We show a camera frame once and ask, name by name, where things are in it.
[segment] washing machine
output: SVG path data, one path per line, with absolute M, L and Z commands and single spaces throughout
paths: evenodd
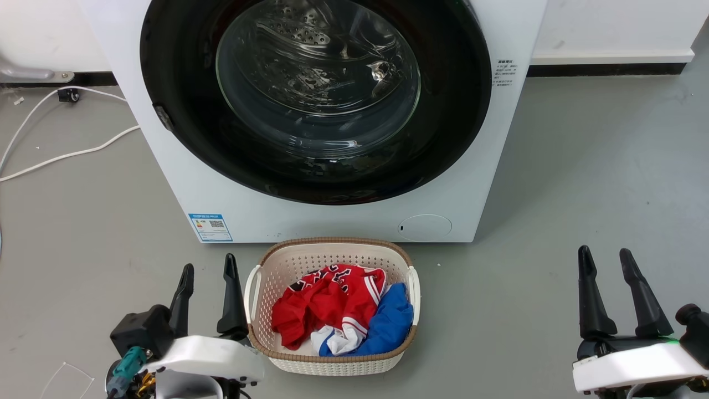
M 79 3 L 199 241 L 470 242 L 547 0 Z

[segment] gray floor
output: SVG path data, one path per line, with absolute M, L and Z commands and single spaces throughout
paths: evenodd
M 671 319 L 687 302 L 709 307 L 706 33 L 681 76 L 528 80 L 476 242 L 405 245 L 423 303 L 419 335 L 399 366 L 317 378 L 268 365 L 252 397 L 578 395 L 571 362 L 580 342 L 581 244 L 593 250 L 621 332 L 635 327 L 621 247 L 634 251 Z M 0 148 L 46 92 L 0 94 Z M 13 105 L 20 96 L 24 103 Z M 53 102 L 33 119 L 5 174 L 97 146 L 133 124 L 125 105 L 97 95 Z M 169 304 L 187 262 L 196 265 L 191 333 L 213 334 L 224 255 L 233 252 L 245 275 L 267 248 L 198 244 L 140 133 L 0 186 L 4 398 L 39 398 L 64 362 L 95 377 L 85 398 L 100 398 L 116 358 L 108 333 L 127 312 Z M 63 368 L 45 398 L 76 399 L 86 382 Z

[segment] washing machine door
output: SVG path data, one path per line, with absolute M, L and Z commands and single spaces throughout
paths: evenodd
M 140 52 L 155 111 L 192 153 L 313 204 L 431 181 L 468 149 L 490 99 L 465 0 L 154 0 Z

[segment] laundry basket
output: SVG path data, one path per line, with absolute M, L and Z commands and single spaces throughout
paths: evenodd
M 402 345 L 395 350 L 368 356 L 311 356 L 301 345 L 291 351 L 281 345 L 281 336 L 271 329 L 274 303 L 286 287 L 305 274 L 334 263 L 382 268 L 391 283 L 406 284 L 413 306 L 413 325 Z M 418 274 L 406 252 L 387 241 L 370 239 L 319 238 L 284 241 L 266 252 L 246 281 L 244 308 L 253 346 L 269 357 L 281 370 L 314 376 L 361 376 L 383 373 L 393 368 L 416 335 L 420 311 Z

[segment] energy label sticker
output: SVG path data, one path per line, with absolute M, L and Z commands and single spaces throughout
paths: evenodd
M 220 214 L 189 214 L 199 238 L 204 242 L 232 242 L 231 233 Z

